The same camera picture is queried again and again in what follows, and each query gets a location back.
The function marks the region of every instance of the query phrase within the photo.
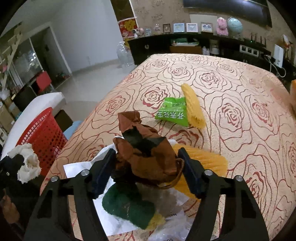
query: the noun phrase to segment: person's hand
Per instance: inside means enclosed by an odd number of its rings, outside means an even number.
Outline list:
[[[11,202],[10,197],[6,195],[5,189],[4,193],[5,195],[3,199],[0,201],[3,216],[9,224],[16,223],[20,219],[20,214],[17,211],[16,206]]]

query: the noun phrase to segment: red basket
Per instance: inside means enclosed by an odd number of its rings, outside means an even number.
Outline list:
[[[52,108],[42,111],[26,128],[17,145],[32,144],[37,154],[41,175],[46,176],[67,139],[52,116]]]

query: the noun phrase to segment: globe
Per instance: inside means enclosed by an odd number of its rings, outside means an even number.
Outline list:
[[[233,37],[237,37],[243,31],[242,23],[236,18],[229,18],[227,20],[227,25]]]

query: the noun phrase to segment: power strip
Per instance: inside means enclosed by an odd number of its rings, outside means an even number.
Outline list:
[[[246,54],[249,54],[249,55],[252,55],[255,57],[259,57],[259,51],[257,49],[253,49],[253,48],[247,47],[245,45],[240,45],[239,51],[241,53],[246,53]]]

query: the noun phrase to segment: white floor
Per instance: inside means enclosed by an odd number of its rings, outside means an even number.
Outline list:
[[[119,64],[92,67],[74,73],[56,91],[62,92],[67,104],[63,108],[73,121],[84,120],[104,96],[135,66],[122,68]]]

